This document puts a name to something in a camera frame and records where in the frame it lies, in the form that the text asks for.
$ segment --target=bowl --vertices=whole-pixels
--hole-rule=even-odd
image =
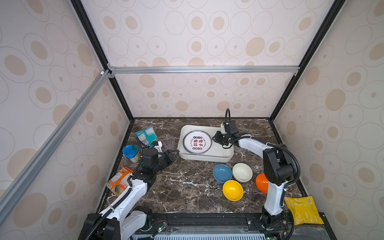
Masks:
[[[239,201],[243,195],[244,190],[240,183],[235,180],[226,181],[223,185],[224,196],[231,201]]]
[[[219,164],[214,168],[214,178],[220,183],[225,183],[232,179],[232,170],[224,164]]]
[[[256,177],[256,186],[257,188],[262,191],[263,193],[268,193],[268,179],[265,177],[265,174],[259,174]]]
[[[252,178],[252,169],[245,163],[238,163],[232,168],[233,177],[239,182],[248,182]]]

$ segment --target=snack bag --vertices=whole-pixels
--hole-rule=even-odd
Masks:
[[[284,199],[293,214],[295,225],[303,223],[324,224],[314,204],[313,197],[285,197]]]
[[[127,179],[129,173],[133,173],[133,171],[127,167],[123,167],[108,181],[107,188],[109,188],[117,197],[128,187]]]
[[[158,140],[153,127],[138,131],[136,135],[139,137],[139,140],[145,145],[151,145],[152,142],[156,142]]]

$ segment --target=marble tabletop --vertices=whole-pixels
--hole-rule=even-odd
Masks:
[[[249,133],[262,140],[277,143],[271,126],[264,119],[235,119],[240,131]],[[177,147],[180,131],[184,125],[200,125],[219,127],[223,119],[136,119],[128,139],[128,144],[136,144],[135,132],[154,127],[160,141],[167,140]],[[263,160],[248,150],[242,149],[234,153],[232,159],[225,163],[232,168],[243,162],[251,167],[253,177],[249,182],[241,183],[244,196],[237,202],[228,200],[222,191],[223,184],[213,178],[213,168],[220,163],[184,160],[180,157],[164,172],[157,175],[157,180],[136,205],[148,207],[153,213],[255,213],[261,212],[266,200],[255,184],[256,176],[263,173]],[[129,167],[135,169],[137,164],[121,160],[119,169]],[[290,186],[287,197],[301,197],[296,184]],[[110,193],[107,204],[116,197]]]

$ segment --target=blue bowl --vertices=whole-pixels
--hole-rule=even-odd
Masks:
[[[220,183],[225,183],[232,179],[232,170],[224,164],[219,164],[214,168],[214,178]]]

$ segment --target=polka dot wallpaper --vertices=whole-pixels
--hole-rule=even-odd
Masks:
[[[105,82],[0,227],[0,239],[77,239],[99,203],[127,127]],[[8,174],[17,175],[20,159],[34,152],[14,155]]]
[[[352,0],[275,120],[338,239],[384,236],[384,1]]]
[[[292,73],[118,74],[135,117],[269,117]]]
[[[65,0],[0,3],[0,195],[99,75]]]
[[[297,65],[333,0],[83,0],[113,66]]]
[[[66,0],[0,1],[0,196],[101,71]],[[103,84],[0,228],[0,239],[77,239],[127,119]]]

